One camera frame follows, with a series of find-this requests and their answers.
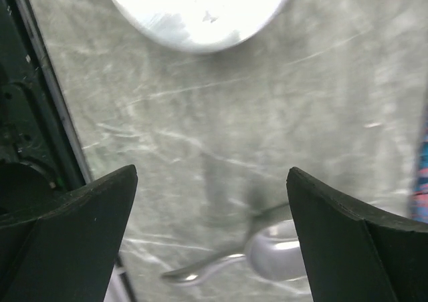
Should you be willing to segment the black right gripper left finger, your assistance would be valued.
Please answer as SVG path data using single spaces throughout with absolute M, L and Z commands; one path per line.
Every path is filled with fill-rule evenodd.
M 1 300 L 102 301 L 138 176 L 124 166 L 56 192 L 23 164 L 1 166 Z

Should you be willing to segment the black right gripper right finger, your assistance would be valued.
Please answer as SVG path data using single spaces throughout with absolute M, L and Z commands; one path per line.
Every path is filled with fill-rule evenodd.
M 427 224 L 297 167 L 286 187 L 314 301 L 427 300 Z

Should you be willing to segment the metal scoop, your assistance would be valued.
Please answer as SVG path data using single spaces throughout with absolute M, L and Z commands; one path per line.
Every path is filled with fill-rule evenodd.
M 269 208 L 252 218 L 240 245 L 174 271 L 160 278 L 175 286 L 198 285 L 224 267 L 245 261 L 262 279 L 282 282 L 306 276 L 306 269 L 292 212 L 288 203 Z

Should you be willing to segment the clear round lid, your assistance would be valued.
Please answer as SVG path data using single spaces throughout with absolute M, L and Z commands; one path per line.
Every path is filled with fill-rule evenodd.
M 215 53 L 260 32 L 288 0 L 112 0 L 144 36 L 186 53 Z

